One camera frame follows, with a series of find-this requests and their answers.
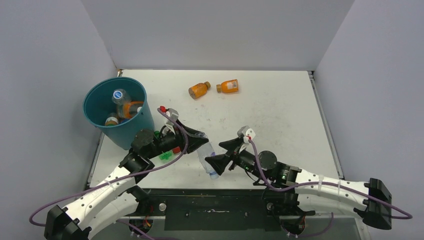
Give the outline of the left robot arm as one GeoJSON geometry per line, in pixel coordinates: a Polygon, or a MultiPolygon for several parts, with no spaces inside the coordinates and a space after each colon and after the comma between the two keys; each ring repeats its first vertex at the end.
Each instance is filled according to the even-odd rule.
{"type": "Polygon", "coordinates": [[[162,153],[180,148],[188,154],[209,142],[203,132],[177,121],[171,131],[157,137],[153,130],[141,129],[119,165],[90,192],[64,207],[55,205],[47,213],[44,237],[47,240],[89,240],[116,220],[152,210],[149,195],[138,183],[162,153]]]}

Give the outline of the clear bottle blue cap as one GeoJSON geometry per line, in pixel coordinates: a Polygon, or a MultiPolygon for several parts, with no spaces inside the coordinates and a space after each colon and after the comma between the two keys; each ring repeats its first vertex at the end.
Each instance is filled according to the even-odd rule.
{"type": "Polygon", "coordinates": [[[115,89],[112,93],[112,101],[118,106],[130,103],[131,100],[131,96],[124,89],[115,89]]]}

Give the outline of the large orange label bottle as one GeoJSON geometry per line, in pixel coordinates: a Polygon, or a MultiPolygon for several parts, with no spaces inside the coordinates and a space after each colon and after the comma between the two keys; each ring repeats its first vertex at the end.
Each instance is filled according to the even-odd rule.
{"type": "Polygon", "coordinates": [[[121,119],[131,119],[143,108],[143,101],[131,101],[116,106],[116,111],[121,119]]]}

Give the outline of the red cap small bottle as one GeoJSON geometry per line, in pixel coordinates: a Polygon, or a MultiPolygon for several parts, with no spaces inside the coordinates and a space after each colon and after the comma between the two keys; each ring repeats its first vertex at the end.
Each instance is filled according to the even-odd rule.
{"type": "Polygon", "coordinates": [[[175,148],[173,148],[173,149],[172,149],[172,153],[173,153],[174,155],[178,155],[180,152],[181,152],[180,147],[175,147],[175,148]]]}

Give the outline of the orange label tea bottle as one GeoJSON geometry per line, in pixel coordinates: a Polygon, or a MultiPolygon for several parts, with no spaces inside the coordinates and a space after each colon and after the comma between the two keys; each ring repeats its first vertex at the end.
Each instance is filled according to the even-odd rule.
{"type": "Polygon", "coordinates": [[[109,127],[109,126],[116,126],[120,123],[120,117],[117,113],[112,112],[110,114],[107,115],[107,118],[104,122],[104,126],[109,127]]]}

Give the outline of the crushed clear water bottle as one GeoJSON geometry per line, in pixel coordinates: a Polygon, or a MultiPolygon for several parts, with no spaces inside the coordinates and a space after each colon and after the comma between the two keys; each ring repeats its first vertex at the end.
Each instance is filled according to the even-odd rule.
{"type": "Polygon", "coordinates": [[[203,166],[205,172],[210,176],[212,180],[216,180],[219,178],[219,175],[214,170],[214,168],[205,160],[207,157],[213,157],[216,155],[216,152],[211,145],[211,143],[208,141],[207,143],[203,144],[201,147],[197,149],[197,154],[199,158],[199,162],[203,166]]]}

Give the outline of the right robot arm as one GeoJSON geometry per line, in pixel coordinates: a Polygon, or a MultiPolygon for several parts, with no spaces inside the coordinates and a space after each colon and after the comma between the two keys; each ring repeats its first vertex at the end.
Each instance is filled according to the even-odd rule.
{"type": "Polygon", "coordinates": [[[226,153],[212,155],[205,161],[221,175],[225,170],[240,167],[256,176],[269,189],[284,189],[283,209],[289,214],[298,211],[323,211],[359,218],[370,227],[380,230],[392,228],[392,195],[377,178],[369,181],[347,181],[312,173],[278,161],[268,150],[258,154],[246,150],[242,138],[219,144],[226,153]]]}

